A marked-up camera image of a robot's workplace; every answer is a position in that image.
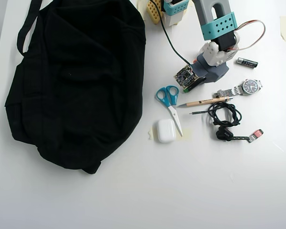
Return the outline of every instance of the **teal bracket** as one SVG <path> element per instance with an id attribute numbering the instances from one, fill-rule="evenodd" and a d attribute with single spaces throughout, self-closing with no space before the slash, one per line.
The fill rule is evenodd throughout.
<path id="1" fill-rule="evenodd" d="M 237 29 L 237 23 L 234 12 L 201 26 L 205 41 L 213 40 L 235 29 Z"/>
<path id="2" fill-rule="evenodd" d="M 173 16 L 181 11 L 186 10 L 188 4 L 189 0 L 184 0 L 174 5 L 171 3 L 164 2 L 163 7 L 168 16 Z"/>

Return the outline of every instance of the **blue scissors handle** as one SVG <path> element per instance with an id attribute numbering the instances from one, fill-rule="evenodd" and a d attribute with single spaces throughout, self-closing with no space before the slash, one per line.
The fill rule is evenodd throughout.
<path id="1" fill-rule="evenodd" d="M 174 88 L 176 90 L 176 94 L 172 94 L 171 93 L 171 88 Z M 163 93 L 164 94 L 164 98 L 160 98 L 159 97 L 159 93 Z M 166 106 L 169 107 L 171 105 L 177 105 L 177 98 L 179 95 L 179 89 L 175 86 L 167 86 L 166 88 L 163 87 L 161 89 L 159 89 L 156 93 L 157 98 Z"/>
<path id="2" fill-rule="evenodd" d="M 175 94 L 171 93 L 171 88 L 174 88 L 176 90 Z M 171 98 L 171 101 L 172 101 L 172 105 L 176 106 L 177 105 L 178 95 L 179 95 L 179 89 L 177 87 L 175 87 L 175 86 L 167 86 L 166 87 L 166 91 L 170 95 L 170 98 Z"/>

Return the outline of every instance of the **watch face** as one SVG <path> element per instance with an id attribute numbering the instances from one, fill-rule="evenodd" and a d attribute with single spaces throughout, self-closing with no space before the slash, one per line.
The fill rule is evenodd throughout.
<path id="1" fill-rule="evenodd" d="M 243 84 L 243 90 L 248 94 L 255 94 L 259 90 L 259 85 L 255 80 L 247 80 Z"/>

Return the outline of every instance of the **scissors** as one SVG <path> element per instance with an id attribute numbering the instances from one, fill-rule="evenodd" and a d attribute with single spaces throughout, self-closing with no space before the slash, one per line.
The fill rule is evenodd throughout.
<path id="1" fill-rule="evenodd" d="M 176 90 L 176 94 L 172 94 L 171 93 L 171 89 L 172 88 L 174 88 Z M 159 97 L 159 93 L 163 93 L 164 94 L 164 98 L 163 99 Z M 178 95 L 179 95 L 179 89 L 177 87 L 175 87 L 175 86 L 167 86 L 166 88 L 163 87 L 163 88 L 159 89 L 157 91 L 157 93 L 156 93 L 156 96 L 160 100 L 160 102 L 163 103 L 169 109 L 169 111 L 171 112 L 171 114 L 172 114 L 172 116 L 174 118 L 176 127 L 177 127 L 180 135 L 183 136 L 182 128 L 181 128 L 181 124 L 180 124 L 180 121 L 179 121 L 179 117 L 178 117 L 177 111 L 173 107 L 173 106 L 177 105 Z"/>

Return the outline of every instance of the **circuit board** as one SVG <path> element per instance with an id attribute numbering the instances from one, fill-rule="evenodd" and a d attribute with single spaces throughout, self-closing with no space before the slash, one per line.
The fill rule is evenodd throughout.
<path id="1" fill-rule="evenodd" d="M 181 69 L 175 76 L 174 79 L 183 88 L 184 92 L 189 92 L 188 88 L 197 80 L 197 76 L 193 73 L 192 68 L 187 65 Z"/>

